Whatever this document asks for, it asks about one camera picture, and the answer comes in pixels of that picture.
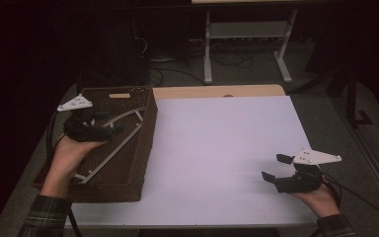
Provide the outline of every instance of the floor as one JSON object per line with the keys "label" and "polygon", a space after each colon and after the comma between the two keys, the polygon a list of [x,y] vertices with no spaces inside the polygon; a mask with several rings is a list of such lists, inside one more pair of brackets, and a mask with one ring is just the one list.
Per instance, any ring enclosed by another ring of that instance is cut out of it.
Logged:
{"label": "floor", "polygon": [[[212,50],[213,84],[252,85],[279,84],[290,91],[317,75],[305,72],[308,58],[314,44],[293,42],[289,45],[284,59],[293,78],[291,84],[282,82],[272,52],[278,41],[267,40],[223,40],[214,44]],[[157,52],[153,56],[150,70],[152,86],[203,86],[202,40],[191,42],[193,57],[178,60],[170,55]],[[323,165],[321,168],[331,174],[339,183],[356,191],[379,208],[379,107],[372,93],[358,84],[357,108],[370,116],[373,124],[352,128],[345,118],[345,93],[339,98],[330,98],[325,89],[330,80],[301,95],[292,95],[294,107],[304,126],[312,147],[327,153],[341,154],[340,165]],[[66,92],[61,101],[75,95],[75,86]],[[65,118],[59,118],[59,124]],[[38,144],[26,172],[7,202],[0,216],[0,236],[16,236],[26,216],[30,203],[37,191],[30,183],[44,157],[44,137]],[[358,197],[344,191],[341,210],[348,216],[360,236],[379,236],[379,212]],[[314,227],[278,228],[283,237],[309,236]],[[136,236],[137,230],[83,229],[84,236]],[[74,236],[67,229],[65,236]]]}

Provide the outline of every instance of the cable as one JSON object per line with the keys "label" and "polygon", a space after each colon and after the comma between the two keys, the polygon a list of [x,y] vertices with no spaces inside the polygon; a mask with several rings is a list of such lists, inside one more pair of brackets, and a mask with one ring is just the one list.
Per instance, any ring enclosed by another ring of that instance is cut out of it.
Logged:
{"label": "cable", "polygon": [[[250,68],[254,65],[254,57],[255,57],[254,55],[248,56],[247,58],[244,58],[241,54],[234,54],[234,55],[241,57],[241,60],[239,62],[234,62],[225,57],[222,57],[220,59],[215,54],[211,54],[210,58],[216,61],[217,63],[221,65],[225,65],[225,66],[233,66],[233,67],[238,67],[238,68]],[[249,64],[247,66],[241,66],[241,64],[243,64],[246,61],[249,61]]]}
{"label": "cable", "polygon": [[82,237],[81,231],[79,230],[79,227],[78,227],[78,223],[76,222],[75,216],[73,215],[72,208],[70,208],[68,215],[69,215],[70,223],[72,224],[73,232],[75,232],[75,235],[77,237]]}
{"label": "cable", "polygon": [[[326,175],[326,176],[328,176],[332,180],[332,183],[335,183],[335,185],[338,187],[338,199],[335,198],[335,201],[337,202],[338,207],[341,207],[341,199],[342,199],[341,185],[331,175],[329,175],[327,173],[324,173],[322,171],[321,171],[321,173],[324,174],[324,175]],[[337,192],[335,191],[334,187],[330,183],[324,181],[324,184],[334,195],[337,194]]]}
{"label": "cable", "polygon": [[62,136],[60,136],[60,138],[56,141],[56,143],[54,144],[54,148],[53,148],[53,151],[54,149],[57,147],[58,143],[61,141],[61,139],[63,139],[63,137],[65,137],[67,134],[63,134]]}
{"label": "cable", "polygon": [[204,53],[204,50],[205,50],[205,40],[204,39],[193,39],[191,42],[201,42],[201,46],[198,46],[197,48],[195,48],[190,53],[191,56],[198,56],[198,55]]}
{"label": "cable", "polygon": [[136,37],[135,39],[136,40],[142,40],[144,42],[143,50],[140,52],[140,54],[138,54],[141,58],[143,58],[143,54],[144,54],[144,52],[146,52],[148,43],[147,43],[146,39],[144,39],[144,38]]}
{"label": "cable", "polygon": [[57,111],[53,113],[53,115],[50,118],[50,122],[48,124],[47,132],[46,132],[46,155],[47,160],[51,161],[53,159],[53,130],[54,130],[54,124],[56,121]]}
{"label": "cable", "polygon": [[352,195],[356,196],[357,198],[361,199],[362,201],[364,201],[366,204],[368,204],[369,206],[373,207],[375,210],[377,210],[379,212],[379,207],[377,207],[375,204],[371,203],[371,201],[365,199],[364,197],[362,197],[360,194],[358,194],[357,192],[347,188],[346,186],[344,185],[341,185],[340,183],[338,183],[331,175],[327,174],[327,173],[324,173],[322,172],[322,174],[324,174],[325,176],[329,177],[331,179],[330,182],[334,183],[336,186],[350,192]]}
{"label": "cable", "polygon": [[173,62],[177,59],[174,57],[166,57],[166,58],[160,58],[160,59],[150,59],[151,62]]}
{"label": "cable", "polygon": [[151,68],[151,69],[157,69],[157,70],[162,70],[162,71],[174,71],[174,72],[184,73],[184,74],[186,74],[186,75],[188,75],[188,76],[194,78],[195,80],[197,80],[198,82],[200,82],[202,85],[204,85],[204,82],[203,82],[201,79],[199,79],[199,78],[197,78],[196,76],[191,75],[191,74],[189,74],[189,73],[187,73],[187,72],[185,72],[185,71],[176,70],[176,69],[171,69],[171,68],[159,68],[159,67],[155,67],[155,68]]}
{"label": "cable", "polygon": [[159,74],[160,74],[160,77],[156,77],[155,75],[153,75],[150,71],[149,71],[149,76],[159,80],[159,82],[157,82],[157,84],[154,86],[154,87],[159,87],[159,86],[163,86],[163,80],[164,80],[164,75],[163,73],[160,71],[160,70],[157,70],[155,68],[151,68],[149,70],[154,70],[154,71],[157,71]]}
{"label": "cable", "polygon": [[337,203],[338,208],[341,208],[341,195],[337,193],[335,190],[334,186],[331,185],[331,183],[326,182],[325,180],[323,181],[323,184],[328,188],[328,190],[331,191],[332,197],[334,198],[335,202]]}

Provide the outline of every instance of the white paper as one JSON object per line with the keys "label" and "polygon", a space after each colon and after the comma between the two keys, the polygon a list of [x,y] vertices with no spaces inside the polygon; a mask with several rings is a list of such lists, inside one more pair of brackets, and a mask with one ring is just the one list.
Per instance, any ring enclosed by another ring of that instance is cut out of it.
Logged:
{"label": "white paper", "polygon": [[315,223],[295,197],[261,171],[288,177],[276,161],[310,148],[289,97],[159,99],[142,199],[74,203],[79,225],[136,228]]}

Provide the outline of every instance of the plaid sleeve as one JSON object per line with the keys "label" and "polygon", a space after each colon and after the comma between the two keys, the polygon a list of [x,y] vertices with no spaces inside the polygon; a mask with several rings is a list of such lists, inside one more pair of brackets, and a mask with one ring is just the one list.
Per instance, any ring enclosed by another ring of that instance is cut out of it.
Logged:
{"label": "plaid sleeve", "polygon": [[62,236],[71,205],[67,199],[37,196],[18,236]]}
{"label": "plaid sleeve", "polygon": [[358,236],[343,214],[320,218],[318,219],[318,226],[324,237]]}

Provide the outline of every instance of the brown box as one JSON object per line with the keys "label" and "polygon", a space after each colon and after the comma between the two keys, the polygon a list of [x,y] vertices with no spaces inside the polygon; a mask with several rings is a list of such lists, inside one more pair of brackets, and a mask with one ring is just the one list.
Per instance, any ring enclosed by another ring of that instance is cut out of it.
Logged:
{"label": "brown box", "polygon": [[[96,112],[109,112],[110,117],[96,120],[95,126],[102,126],[109,120],[135,109],[144,108],[144,111],[139,111],[141,117],[131,113],[114,122],[114,125],[125,125],[124,131],[116,134],[109,143],[92,150],[78,167],[77,174],[87,177],[90,171],[94,171],[128,136],[131,136],[133,131],[136,131],[135,134],[86,184],[79,184],[82,180],[73,178],[68,198],[75,202],[140,200],[158,111],[152,89],[86,88],[82,91],[82,96],[93,103]],[[48,161],[44,163],[34,180],[34,187],[42,187],[49,165]]]}

